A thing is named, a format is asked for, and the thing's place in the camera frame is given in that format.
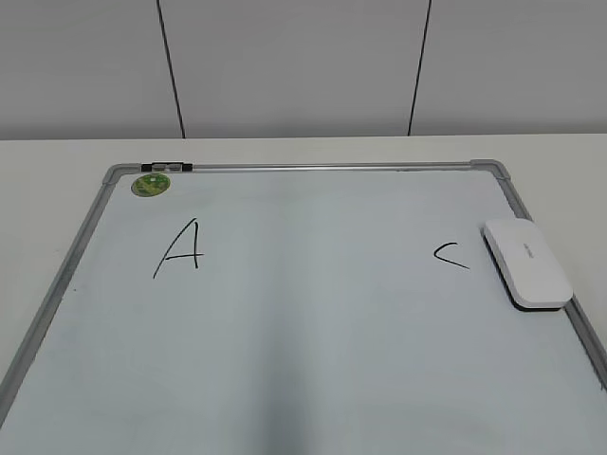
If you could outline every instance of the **whiteboard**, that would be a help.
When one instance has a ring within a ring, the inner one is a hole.
[[[3,455],[605,452],[571,321],[515,309],[487,252],[492,173],[167,175],[107,185]]]

